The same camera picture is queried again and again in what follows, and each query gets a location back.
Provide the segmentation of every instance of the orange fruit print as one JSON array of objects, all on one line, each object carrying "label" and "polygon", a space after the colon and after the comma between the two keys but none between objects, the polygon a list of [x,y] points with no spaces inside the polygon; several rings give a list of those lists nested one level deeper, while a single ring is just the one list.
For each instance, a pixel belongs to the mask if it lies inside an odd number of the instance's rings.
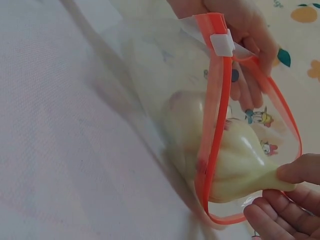
[{"label": "orange fruit print", "polygon": [[298,8],[291,13],[291,18],[299,23],[313,23],[318,19],[317,9],[320,9],[318,3],[299,4]]}]

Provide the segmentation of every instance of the plastic bag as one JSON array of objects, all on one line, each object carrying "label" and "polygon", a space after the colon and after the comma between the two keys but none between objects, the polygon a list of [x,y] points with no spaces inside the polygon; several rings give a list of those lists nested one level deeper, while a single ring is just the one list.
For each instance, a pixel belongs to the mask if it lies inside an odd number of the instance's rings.
[{"label": "plastic bag", "polygon": [[[228,119],[249,124],[264,153],[279,165],[302,154],[297,125],[277,85],[262,74],[251,52],[234,44],[228,53],[233,42],[219,13],[182,20],[131,19],[117,27],[133,85],[166,142],[169,158],[213,222],[244,221],[243,208],[261,193],[227,203],[210,202],[217,159]],[[262,108],[243,109],[231,99],[233,62],[259,85],[264,93]]]}]

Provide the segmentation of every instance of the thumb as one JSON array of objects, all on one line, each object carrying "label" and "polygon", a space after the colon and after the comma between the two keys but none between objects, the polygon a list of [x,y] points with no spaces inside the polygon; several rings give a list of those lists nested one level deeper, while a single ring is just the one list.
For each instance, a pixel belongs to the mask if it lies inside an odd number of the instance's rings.
[{"label": "thumb", "polygon": [[277,169],[279,180],[299,184],[308,182],[320,185],[320,154],[304,154],[292,163]]}]

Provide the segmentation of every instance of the finger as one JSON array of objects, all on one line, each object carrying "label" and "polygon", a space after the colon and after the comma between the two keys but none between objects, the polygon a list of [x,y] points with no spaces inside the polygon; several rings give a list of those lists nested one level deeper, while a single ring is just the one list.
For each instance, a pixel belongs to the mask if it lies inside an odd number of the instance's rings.
[{"label": "finger", "polygon": [[259,109],[264,104],[259,84],[247,68],[241,67],[241,69],[250,91],[253,106],[255,109]]},{"label": "finger", "polygon": [[239,85],[239,71],[236,68],[234,68],[234,66],[235,64],[232,64],[230,96],[233,101],[238,101],[241,96]]},{"label": "finger", "polygon": [[237,70],[239,73],[238,84],[240,89],[240,98],[239,98],[240,106],[243,111],[246,111],[248,109],[252,110],[254,109],[254,104],[252,102],[250,90],[245,80],[245,76],[240,68],[239,63],[235,62],[233,64],[233,68]]},{"label": "finger", "polygon": [[258,55],[260,52],[260,49],[257,47],[254,39],[251,36],[245,37],[242,40],[243,46],[248,49],[250,52],[252,52],[255,55]]},{"label": "finger", "polygon": [[258,58],[261,70],[264,74],[270,76],[272,63],[278,53],[278,46],[262,16],[262,14],[255,14],[248,33],[260,50]]},{"label": "finger", "polygon": [[320,185],[320,154],[304,154],[277,170],[280,180],[292,184],[308,182]]},{"label": "finger", "polygon": [[294,191],[285,193],[300,207],[320,217],[320,193],[306,186],[298,185]]},{"label": "finger", "polygon": [[294,240],[295,238],[273,221],[259,206],[251,204],[244,211],[252,228],[259,233],[264,240]]},{"label": "finger", "polygon": [[202,1],[194,0],[167,0],[173,12],[179,19],[188,18],[197,14],[206,14],[209,11]]},{"label": "finger", "polygon": [[280,191],[265,190],[262,192],[262,197],[265,198],[278,215],[296,229],[297,232],[311,235],[318,229],[320,219],[316,216],[311,216],[301,207],[290,201]]},{"label": "finger", "polygon": [[284,230],[286,230],[289,234],[294,235],[297,231],[287,223],[282,217],[278,215],[278,213],[273,209],[270,203],[263,197],[258,197],[253,200],[252,204],[260,207],[273,221],[279,224]]}]

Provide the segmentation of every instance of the green leaf print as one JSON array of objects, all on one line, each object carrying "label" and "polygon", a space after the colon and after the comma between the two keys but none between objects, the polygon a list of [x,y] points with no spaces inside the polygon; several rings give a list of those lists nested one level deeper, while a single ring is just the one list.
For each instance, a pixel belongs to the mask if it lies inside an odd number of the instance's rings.
[{"label": "green leaf print", "polygon": [[277,55],[279,61],[290,68],[291,66],[291,57],[290,54],[283,50],[282,48],[279,49],[278,55]]}]

